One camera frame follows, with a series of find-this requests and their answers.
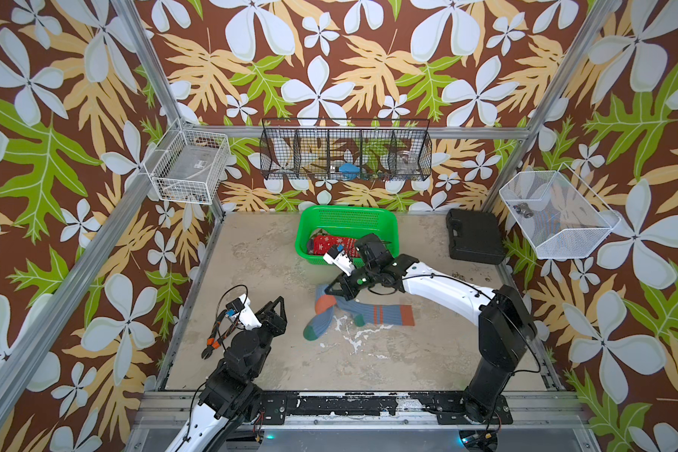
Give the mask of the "blue green orange sock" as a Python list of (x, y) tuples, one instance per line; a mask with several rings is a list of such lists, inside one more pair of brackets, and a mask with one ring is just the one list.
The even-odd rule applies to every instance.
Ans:
[(318, 340), (326, 333), (333, 321), (333, 312), (337, 305), (336, 297), (327, 295), (327, 284), (316, 288), (315, 316), (303, 330), (303, 337), (310, 342)]
[(415, 325), (414, 311), (409, 305), (365, 304), (359, 301), (336, 299), (336, 306), (352, 315), (354, 324), (363, 327), (366, 324), (407, 326)]

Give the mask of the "red christmas sock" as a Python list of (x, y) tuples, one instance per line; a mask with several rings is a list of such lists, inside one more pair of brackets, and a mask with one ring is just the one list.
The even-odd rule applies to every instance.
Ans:
[(350, 237), (337, 237), (336, 235), (317, 234), (312, 235), (307, 242), (307, 253), (322, 256), (331, 248), (341, 248), (349, 257), (359, 258), (356, 249), (356, 239)]

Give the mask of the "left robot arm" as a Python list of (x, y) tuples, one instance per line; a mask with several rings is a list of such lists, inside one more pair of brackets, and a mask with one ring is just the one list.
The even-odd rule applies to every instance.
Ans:
[(219, 315), (239, 332), (224, 348), (217, 368), (192, 397), (188, 421), (168, 446), (169, 451), (208, 451), (219, 448), (239, 426), (259, 416), (263, 390), (254, 383), (269, 357), (273, 339), (286, 332), (284, 298), (254, 312), (242, 295)]

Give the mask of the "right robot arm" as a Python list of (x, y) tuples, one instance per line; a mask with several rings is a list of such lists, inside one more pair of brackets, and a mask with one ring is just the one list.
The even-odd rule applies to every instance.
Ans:
[(333, 245), (324, 253), (324, 261), (341, 270), (325, 293), (350, 301), (363, 290), (383, 286), (433, 301), (472, 322), (481, 359), (463, 391), (460, 414), (473, 423), (490, 422), (537, 334), (519, 292), (506, 284), (498, 289), (473, 286), (408, 254), (393, 256), (374, 234), (360, 238), (354, 249), (362, 261), (359, 267), (344, 246)]

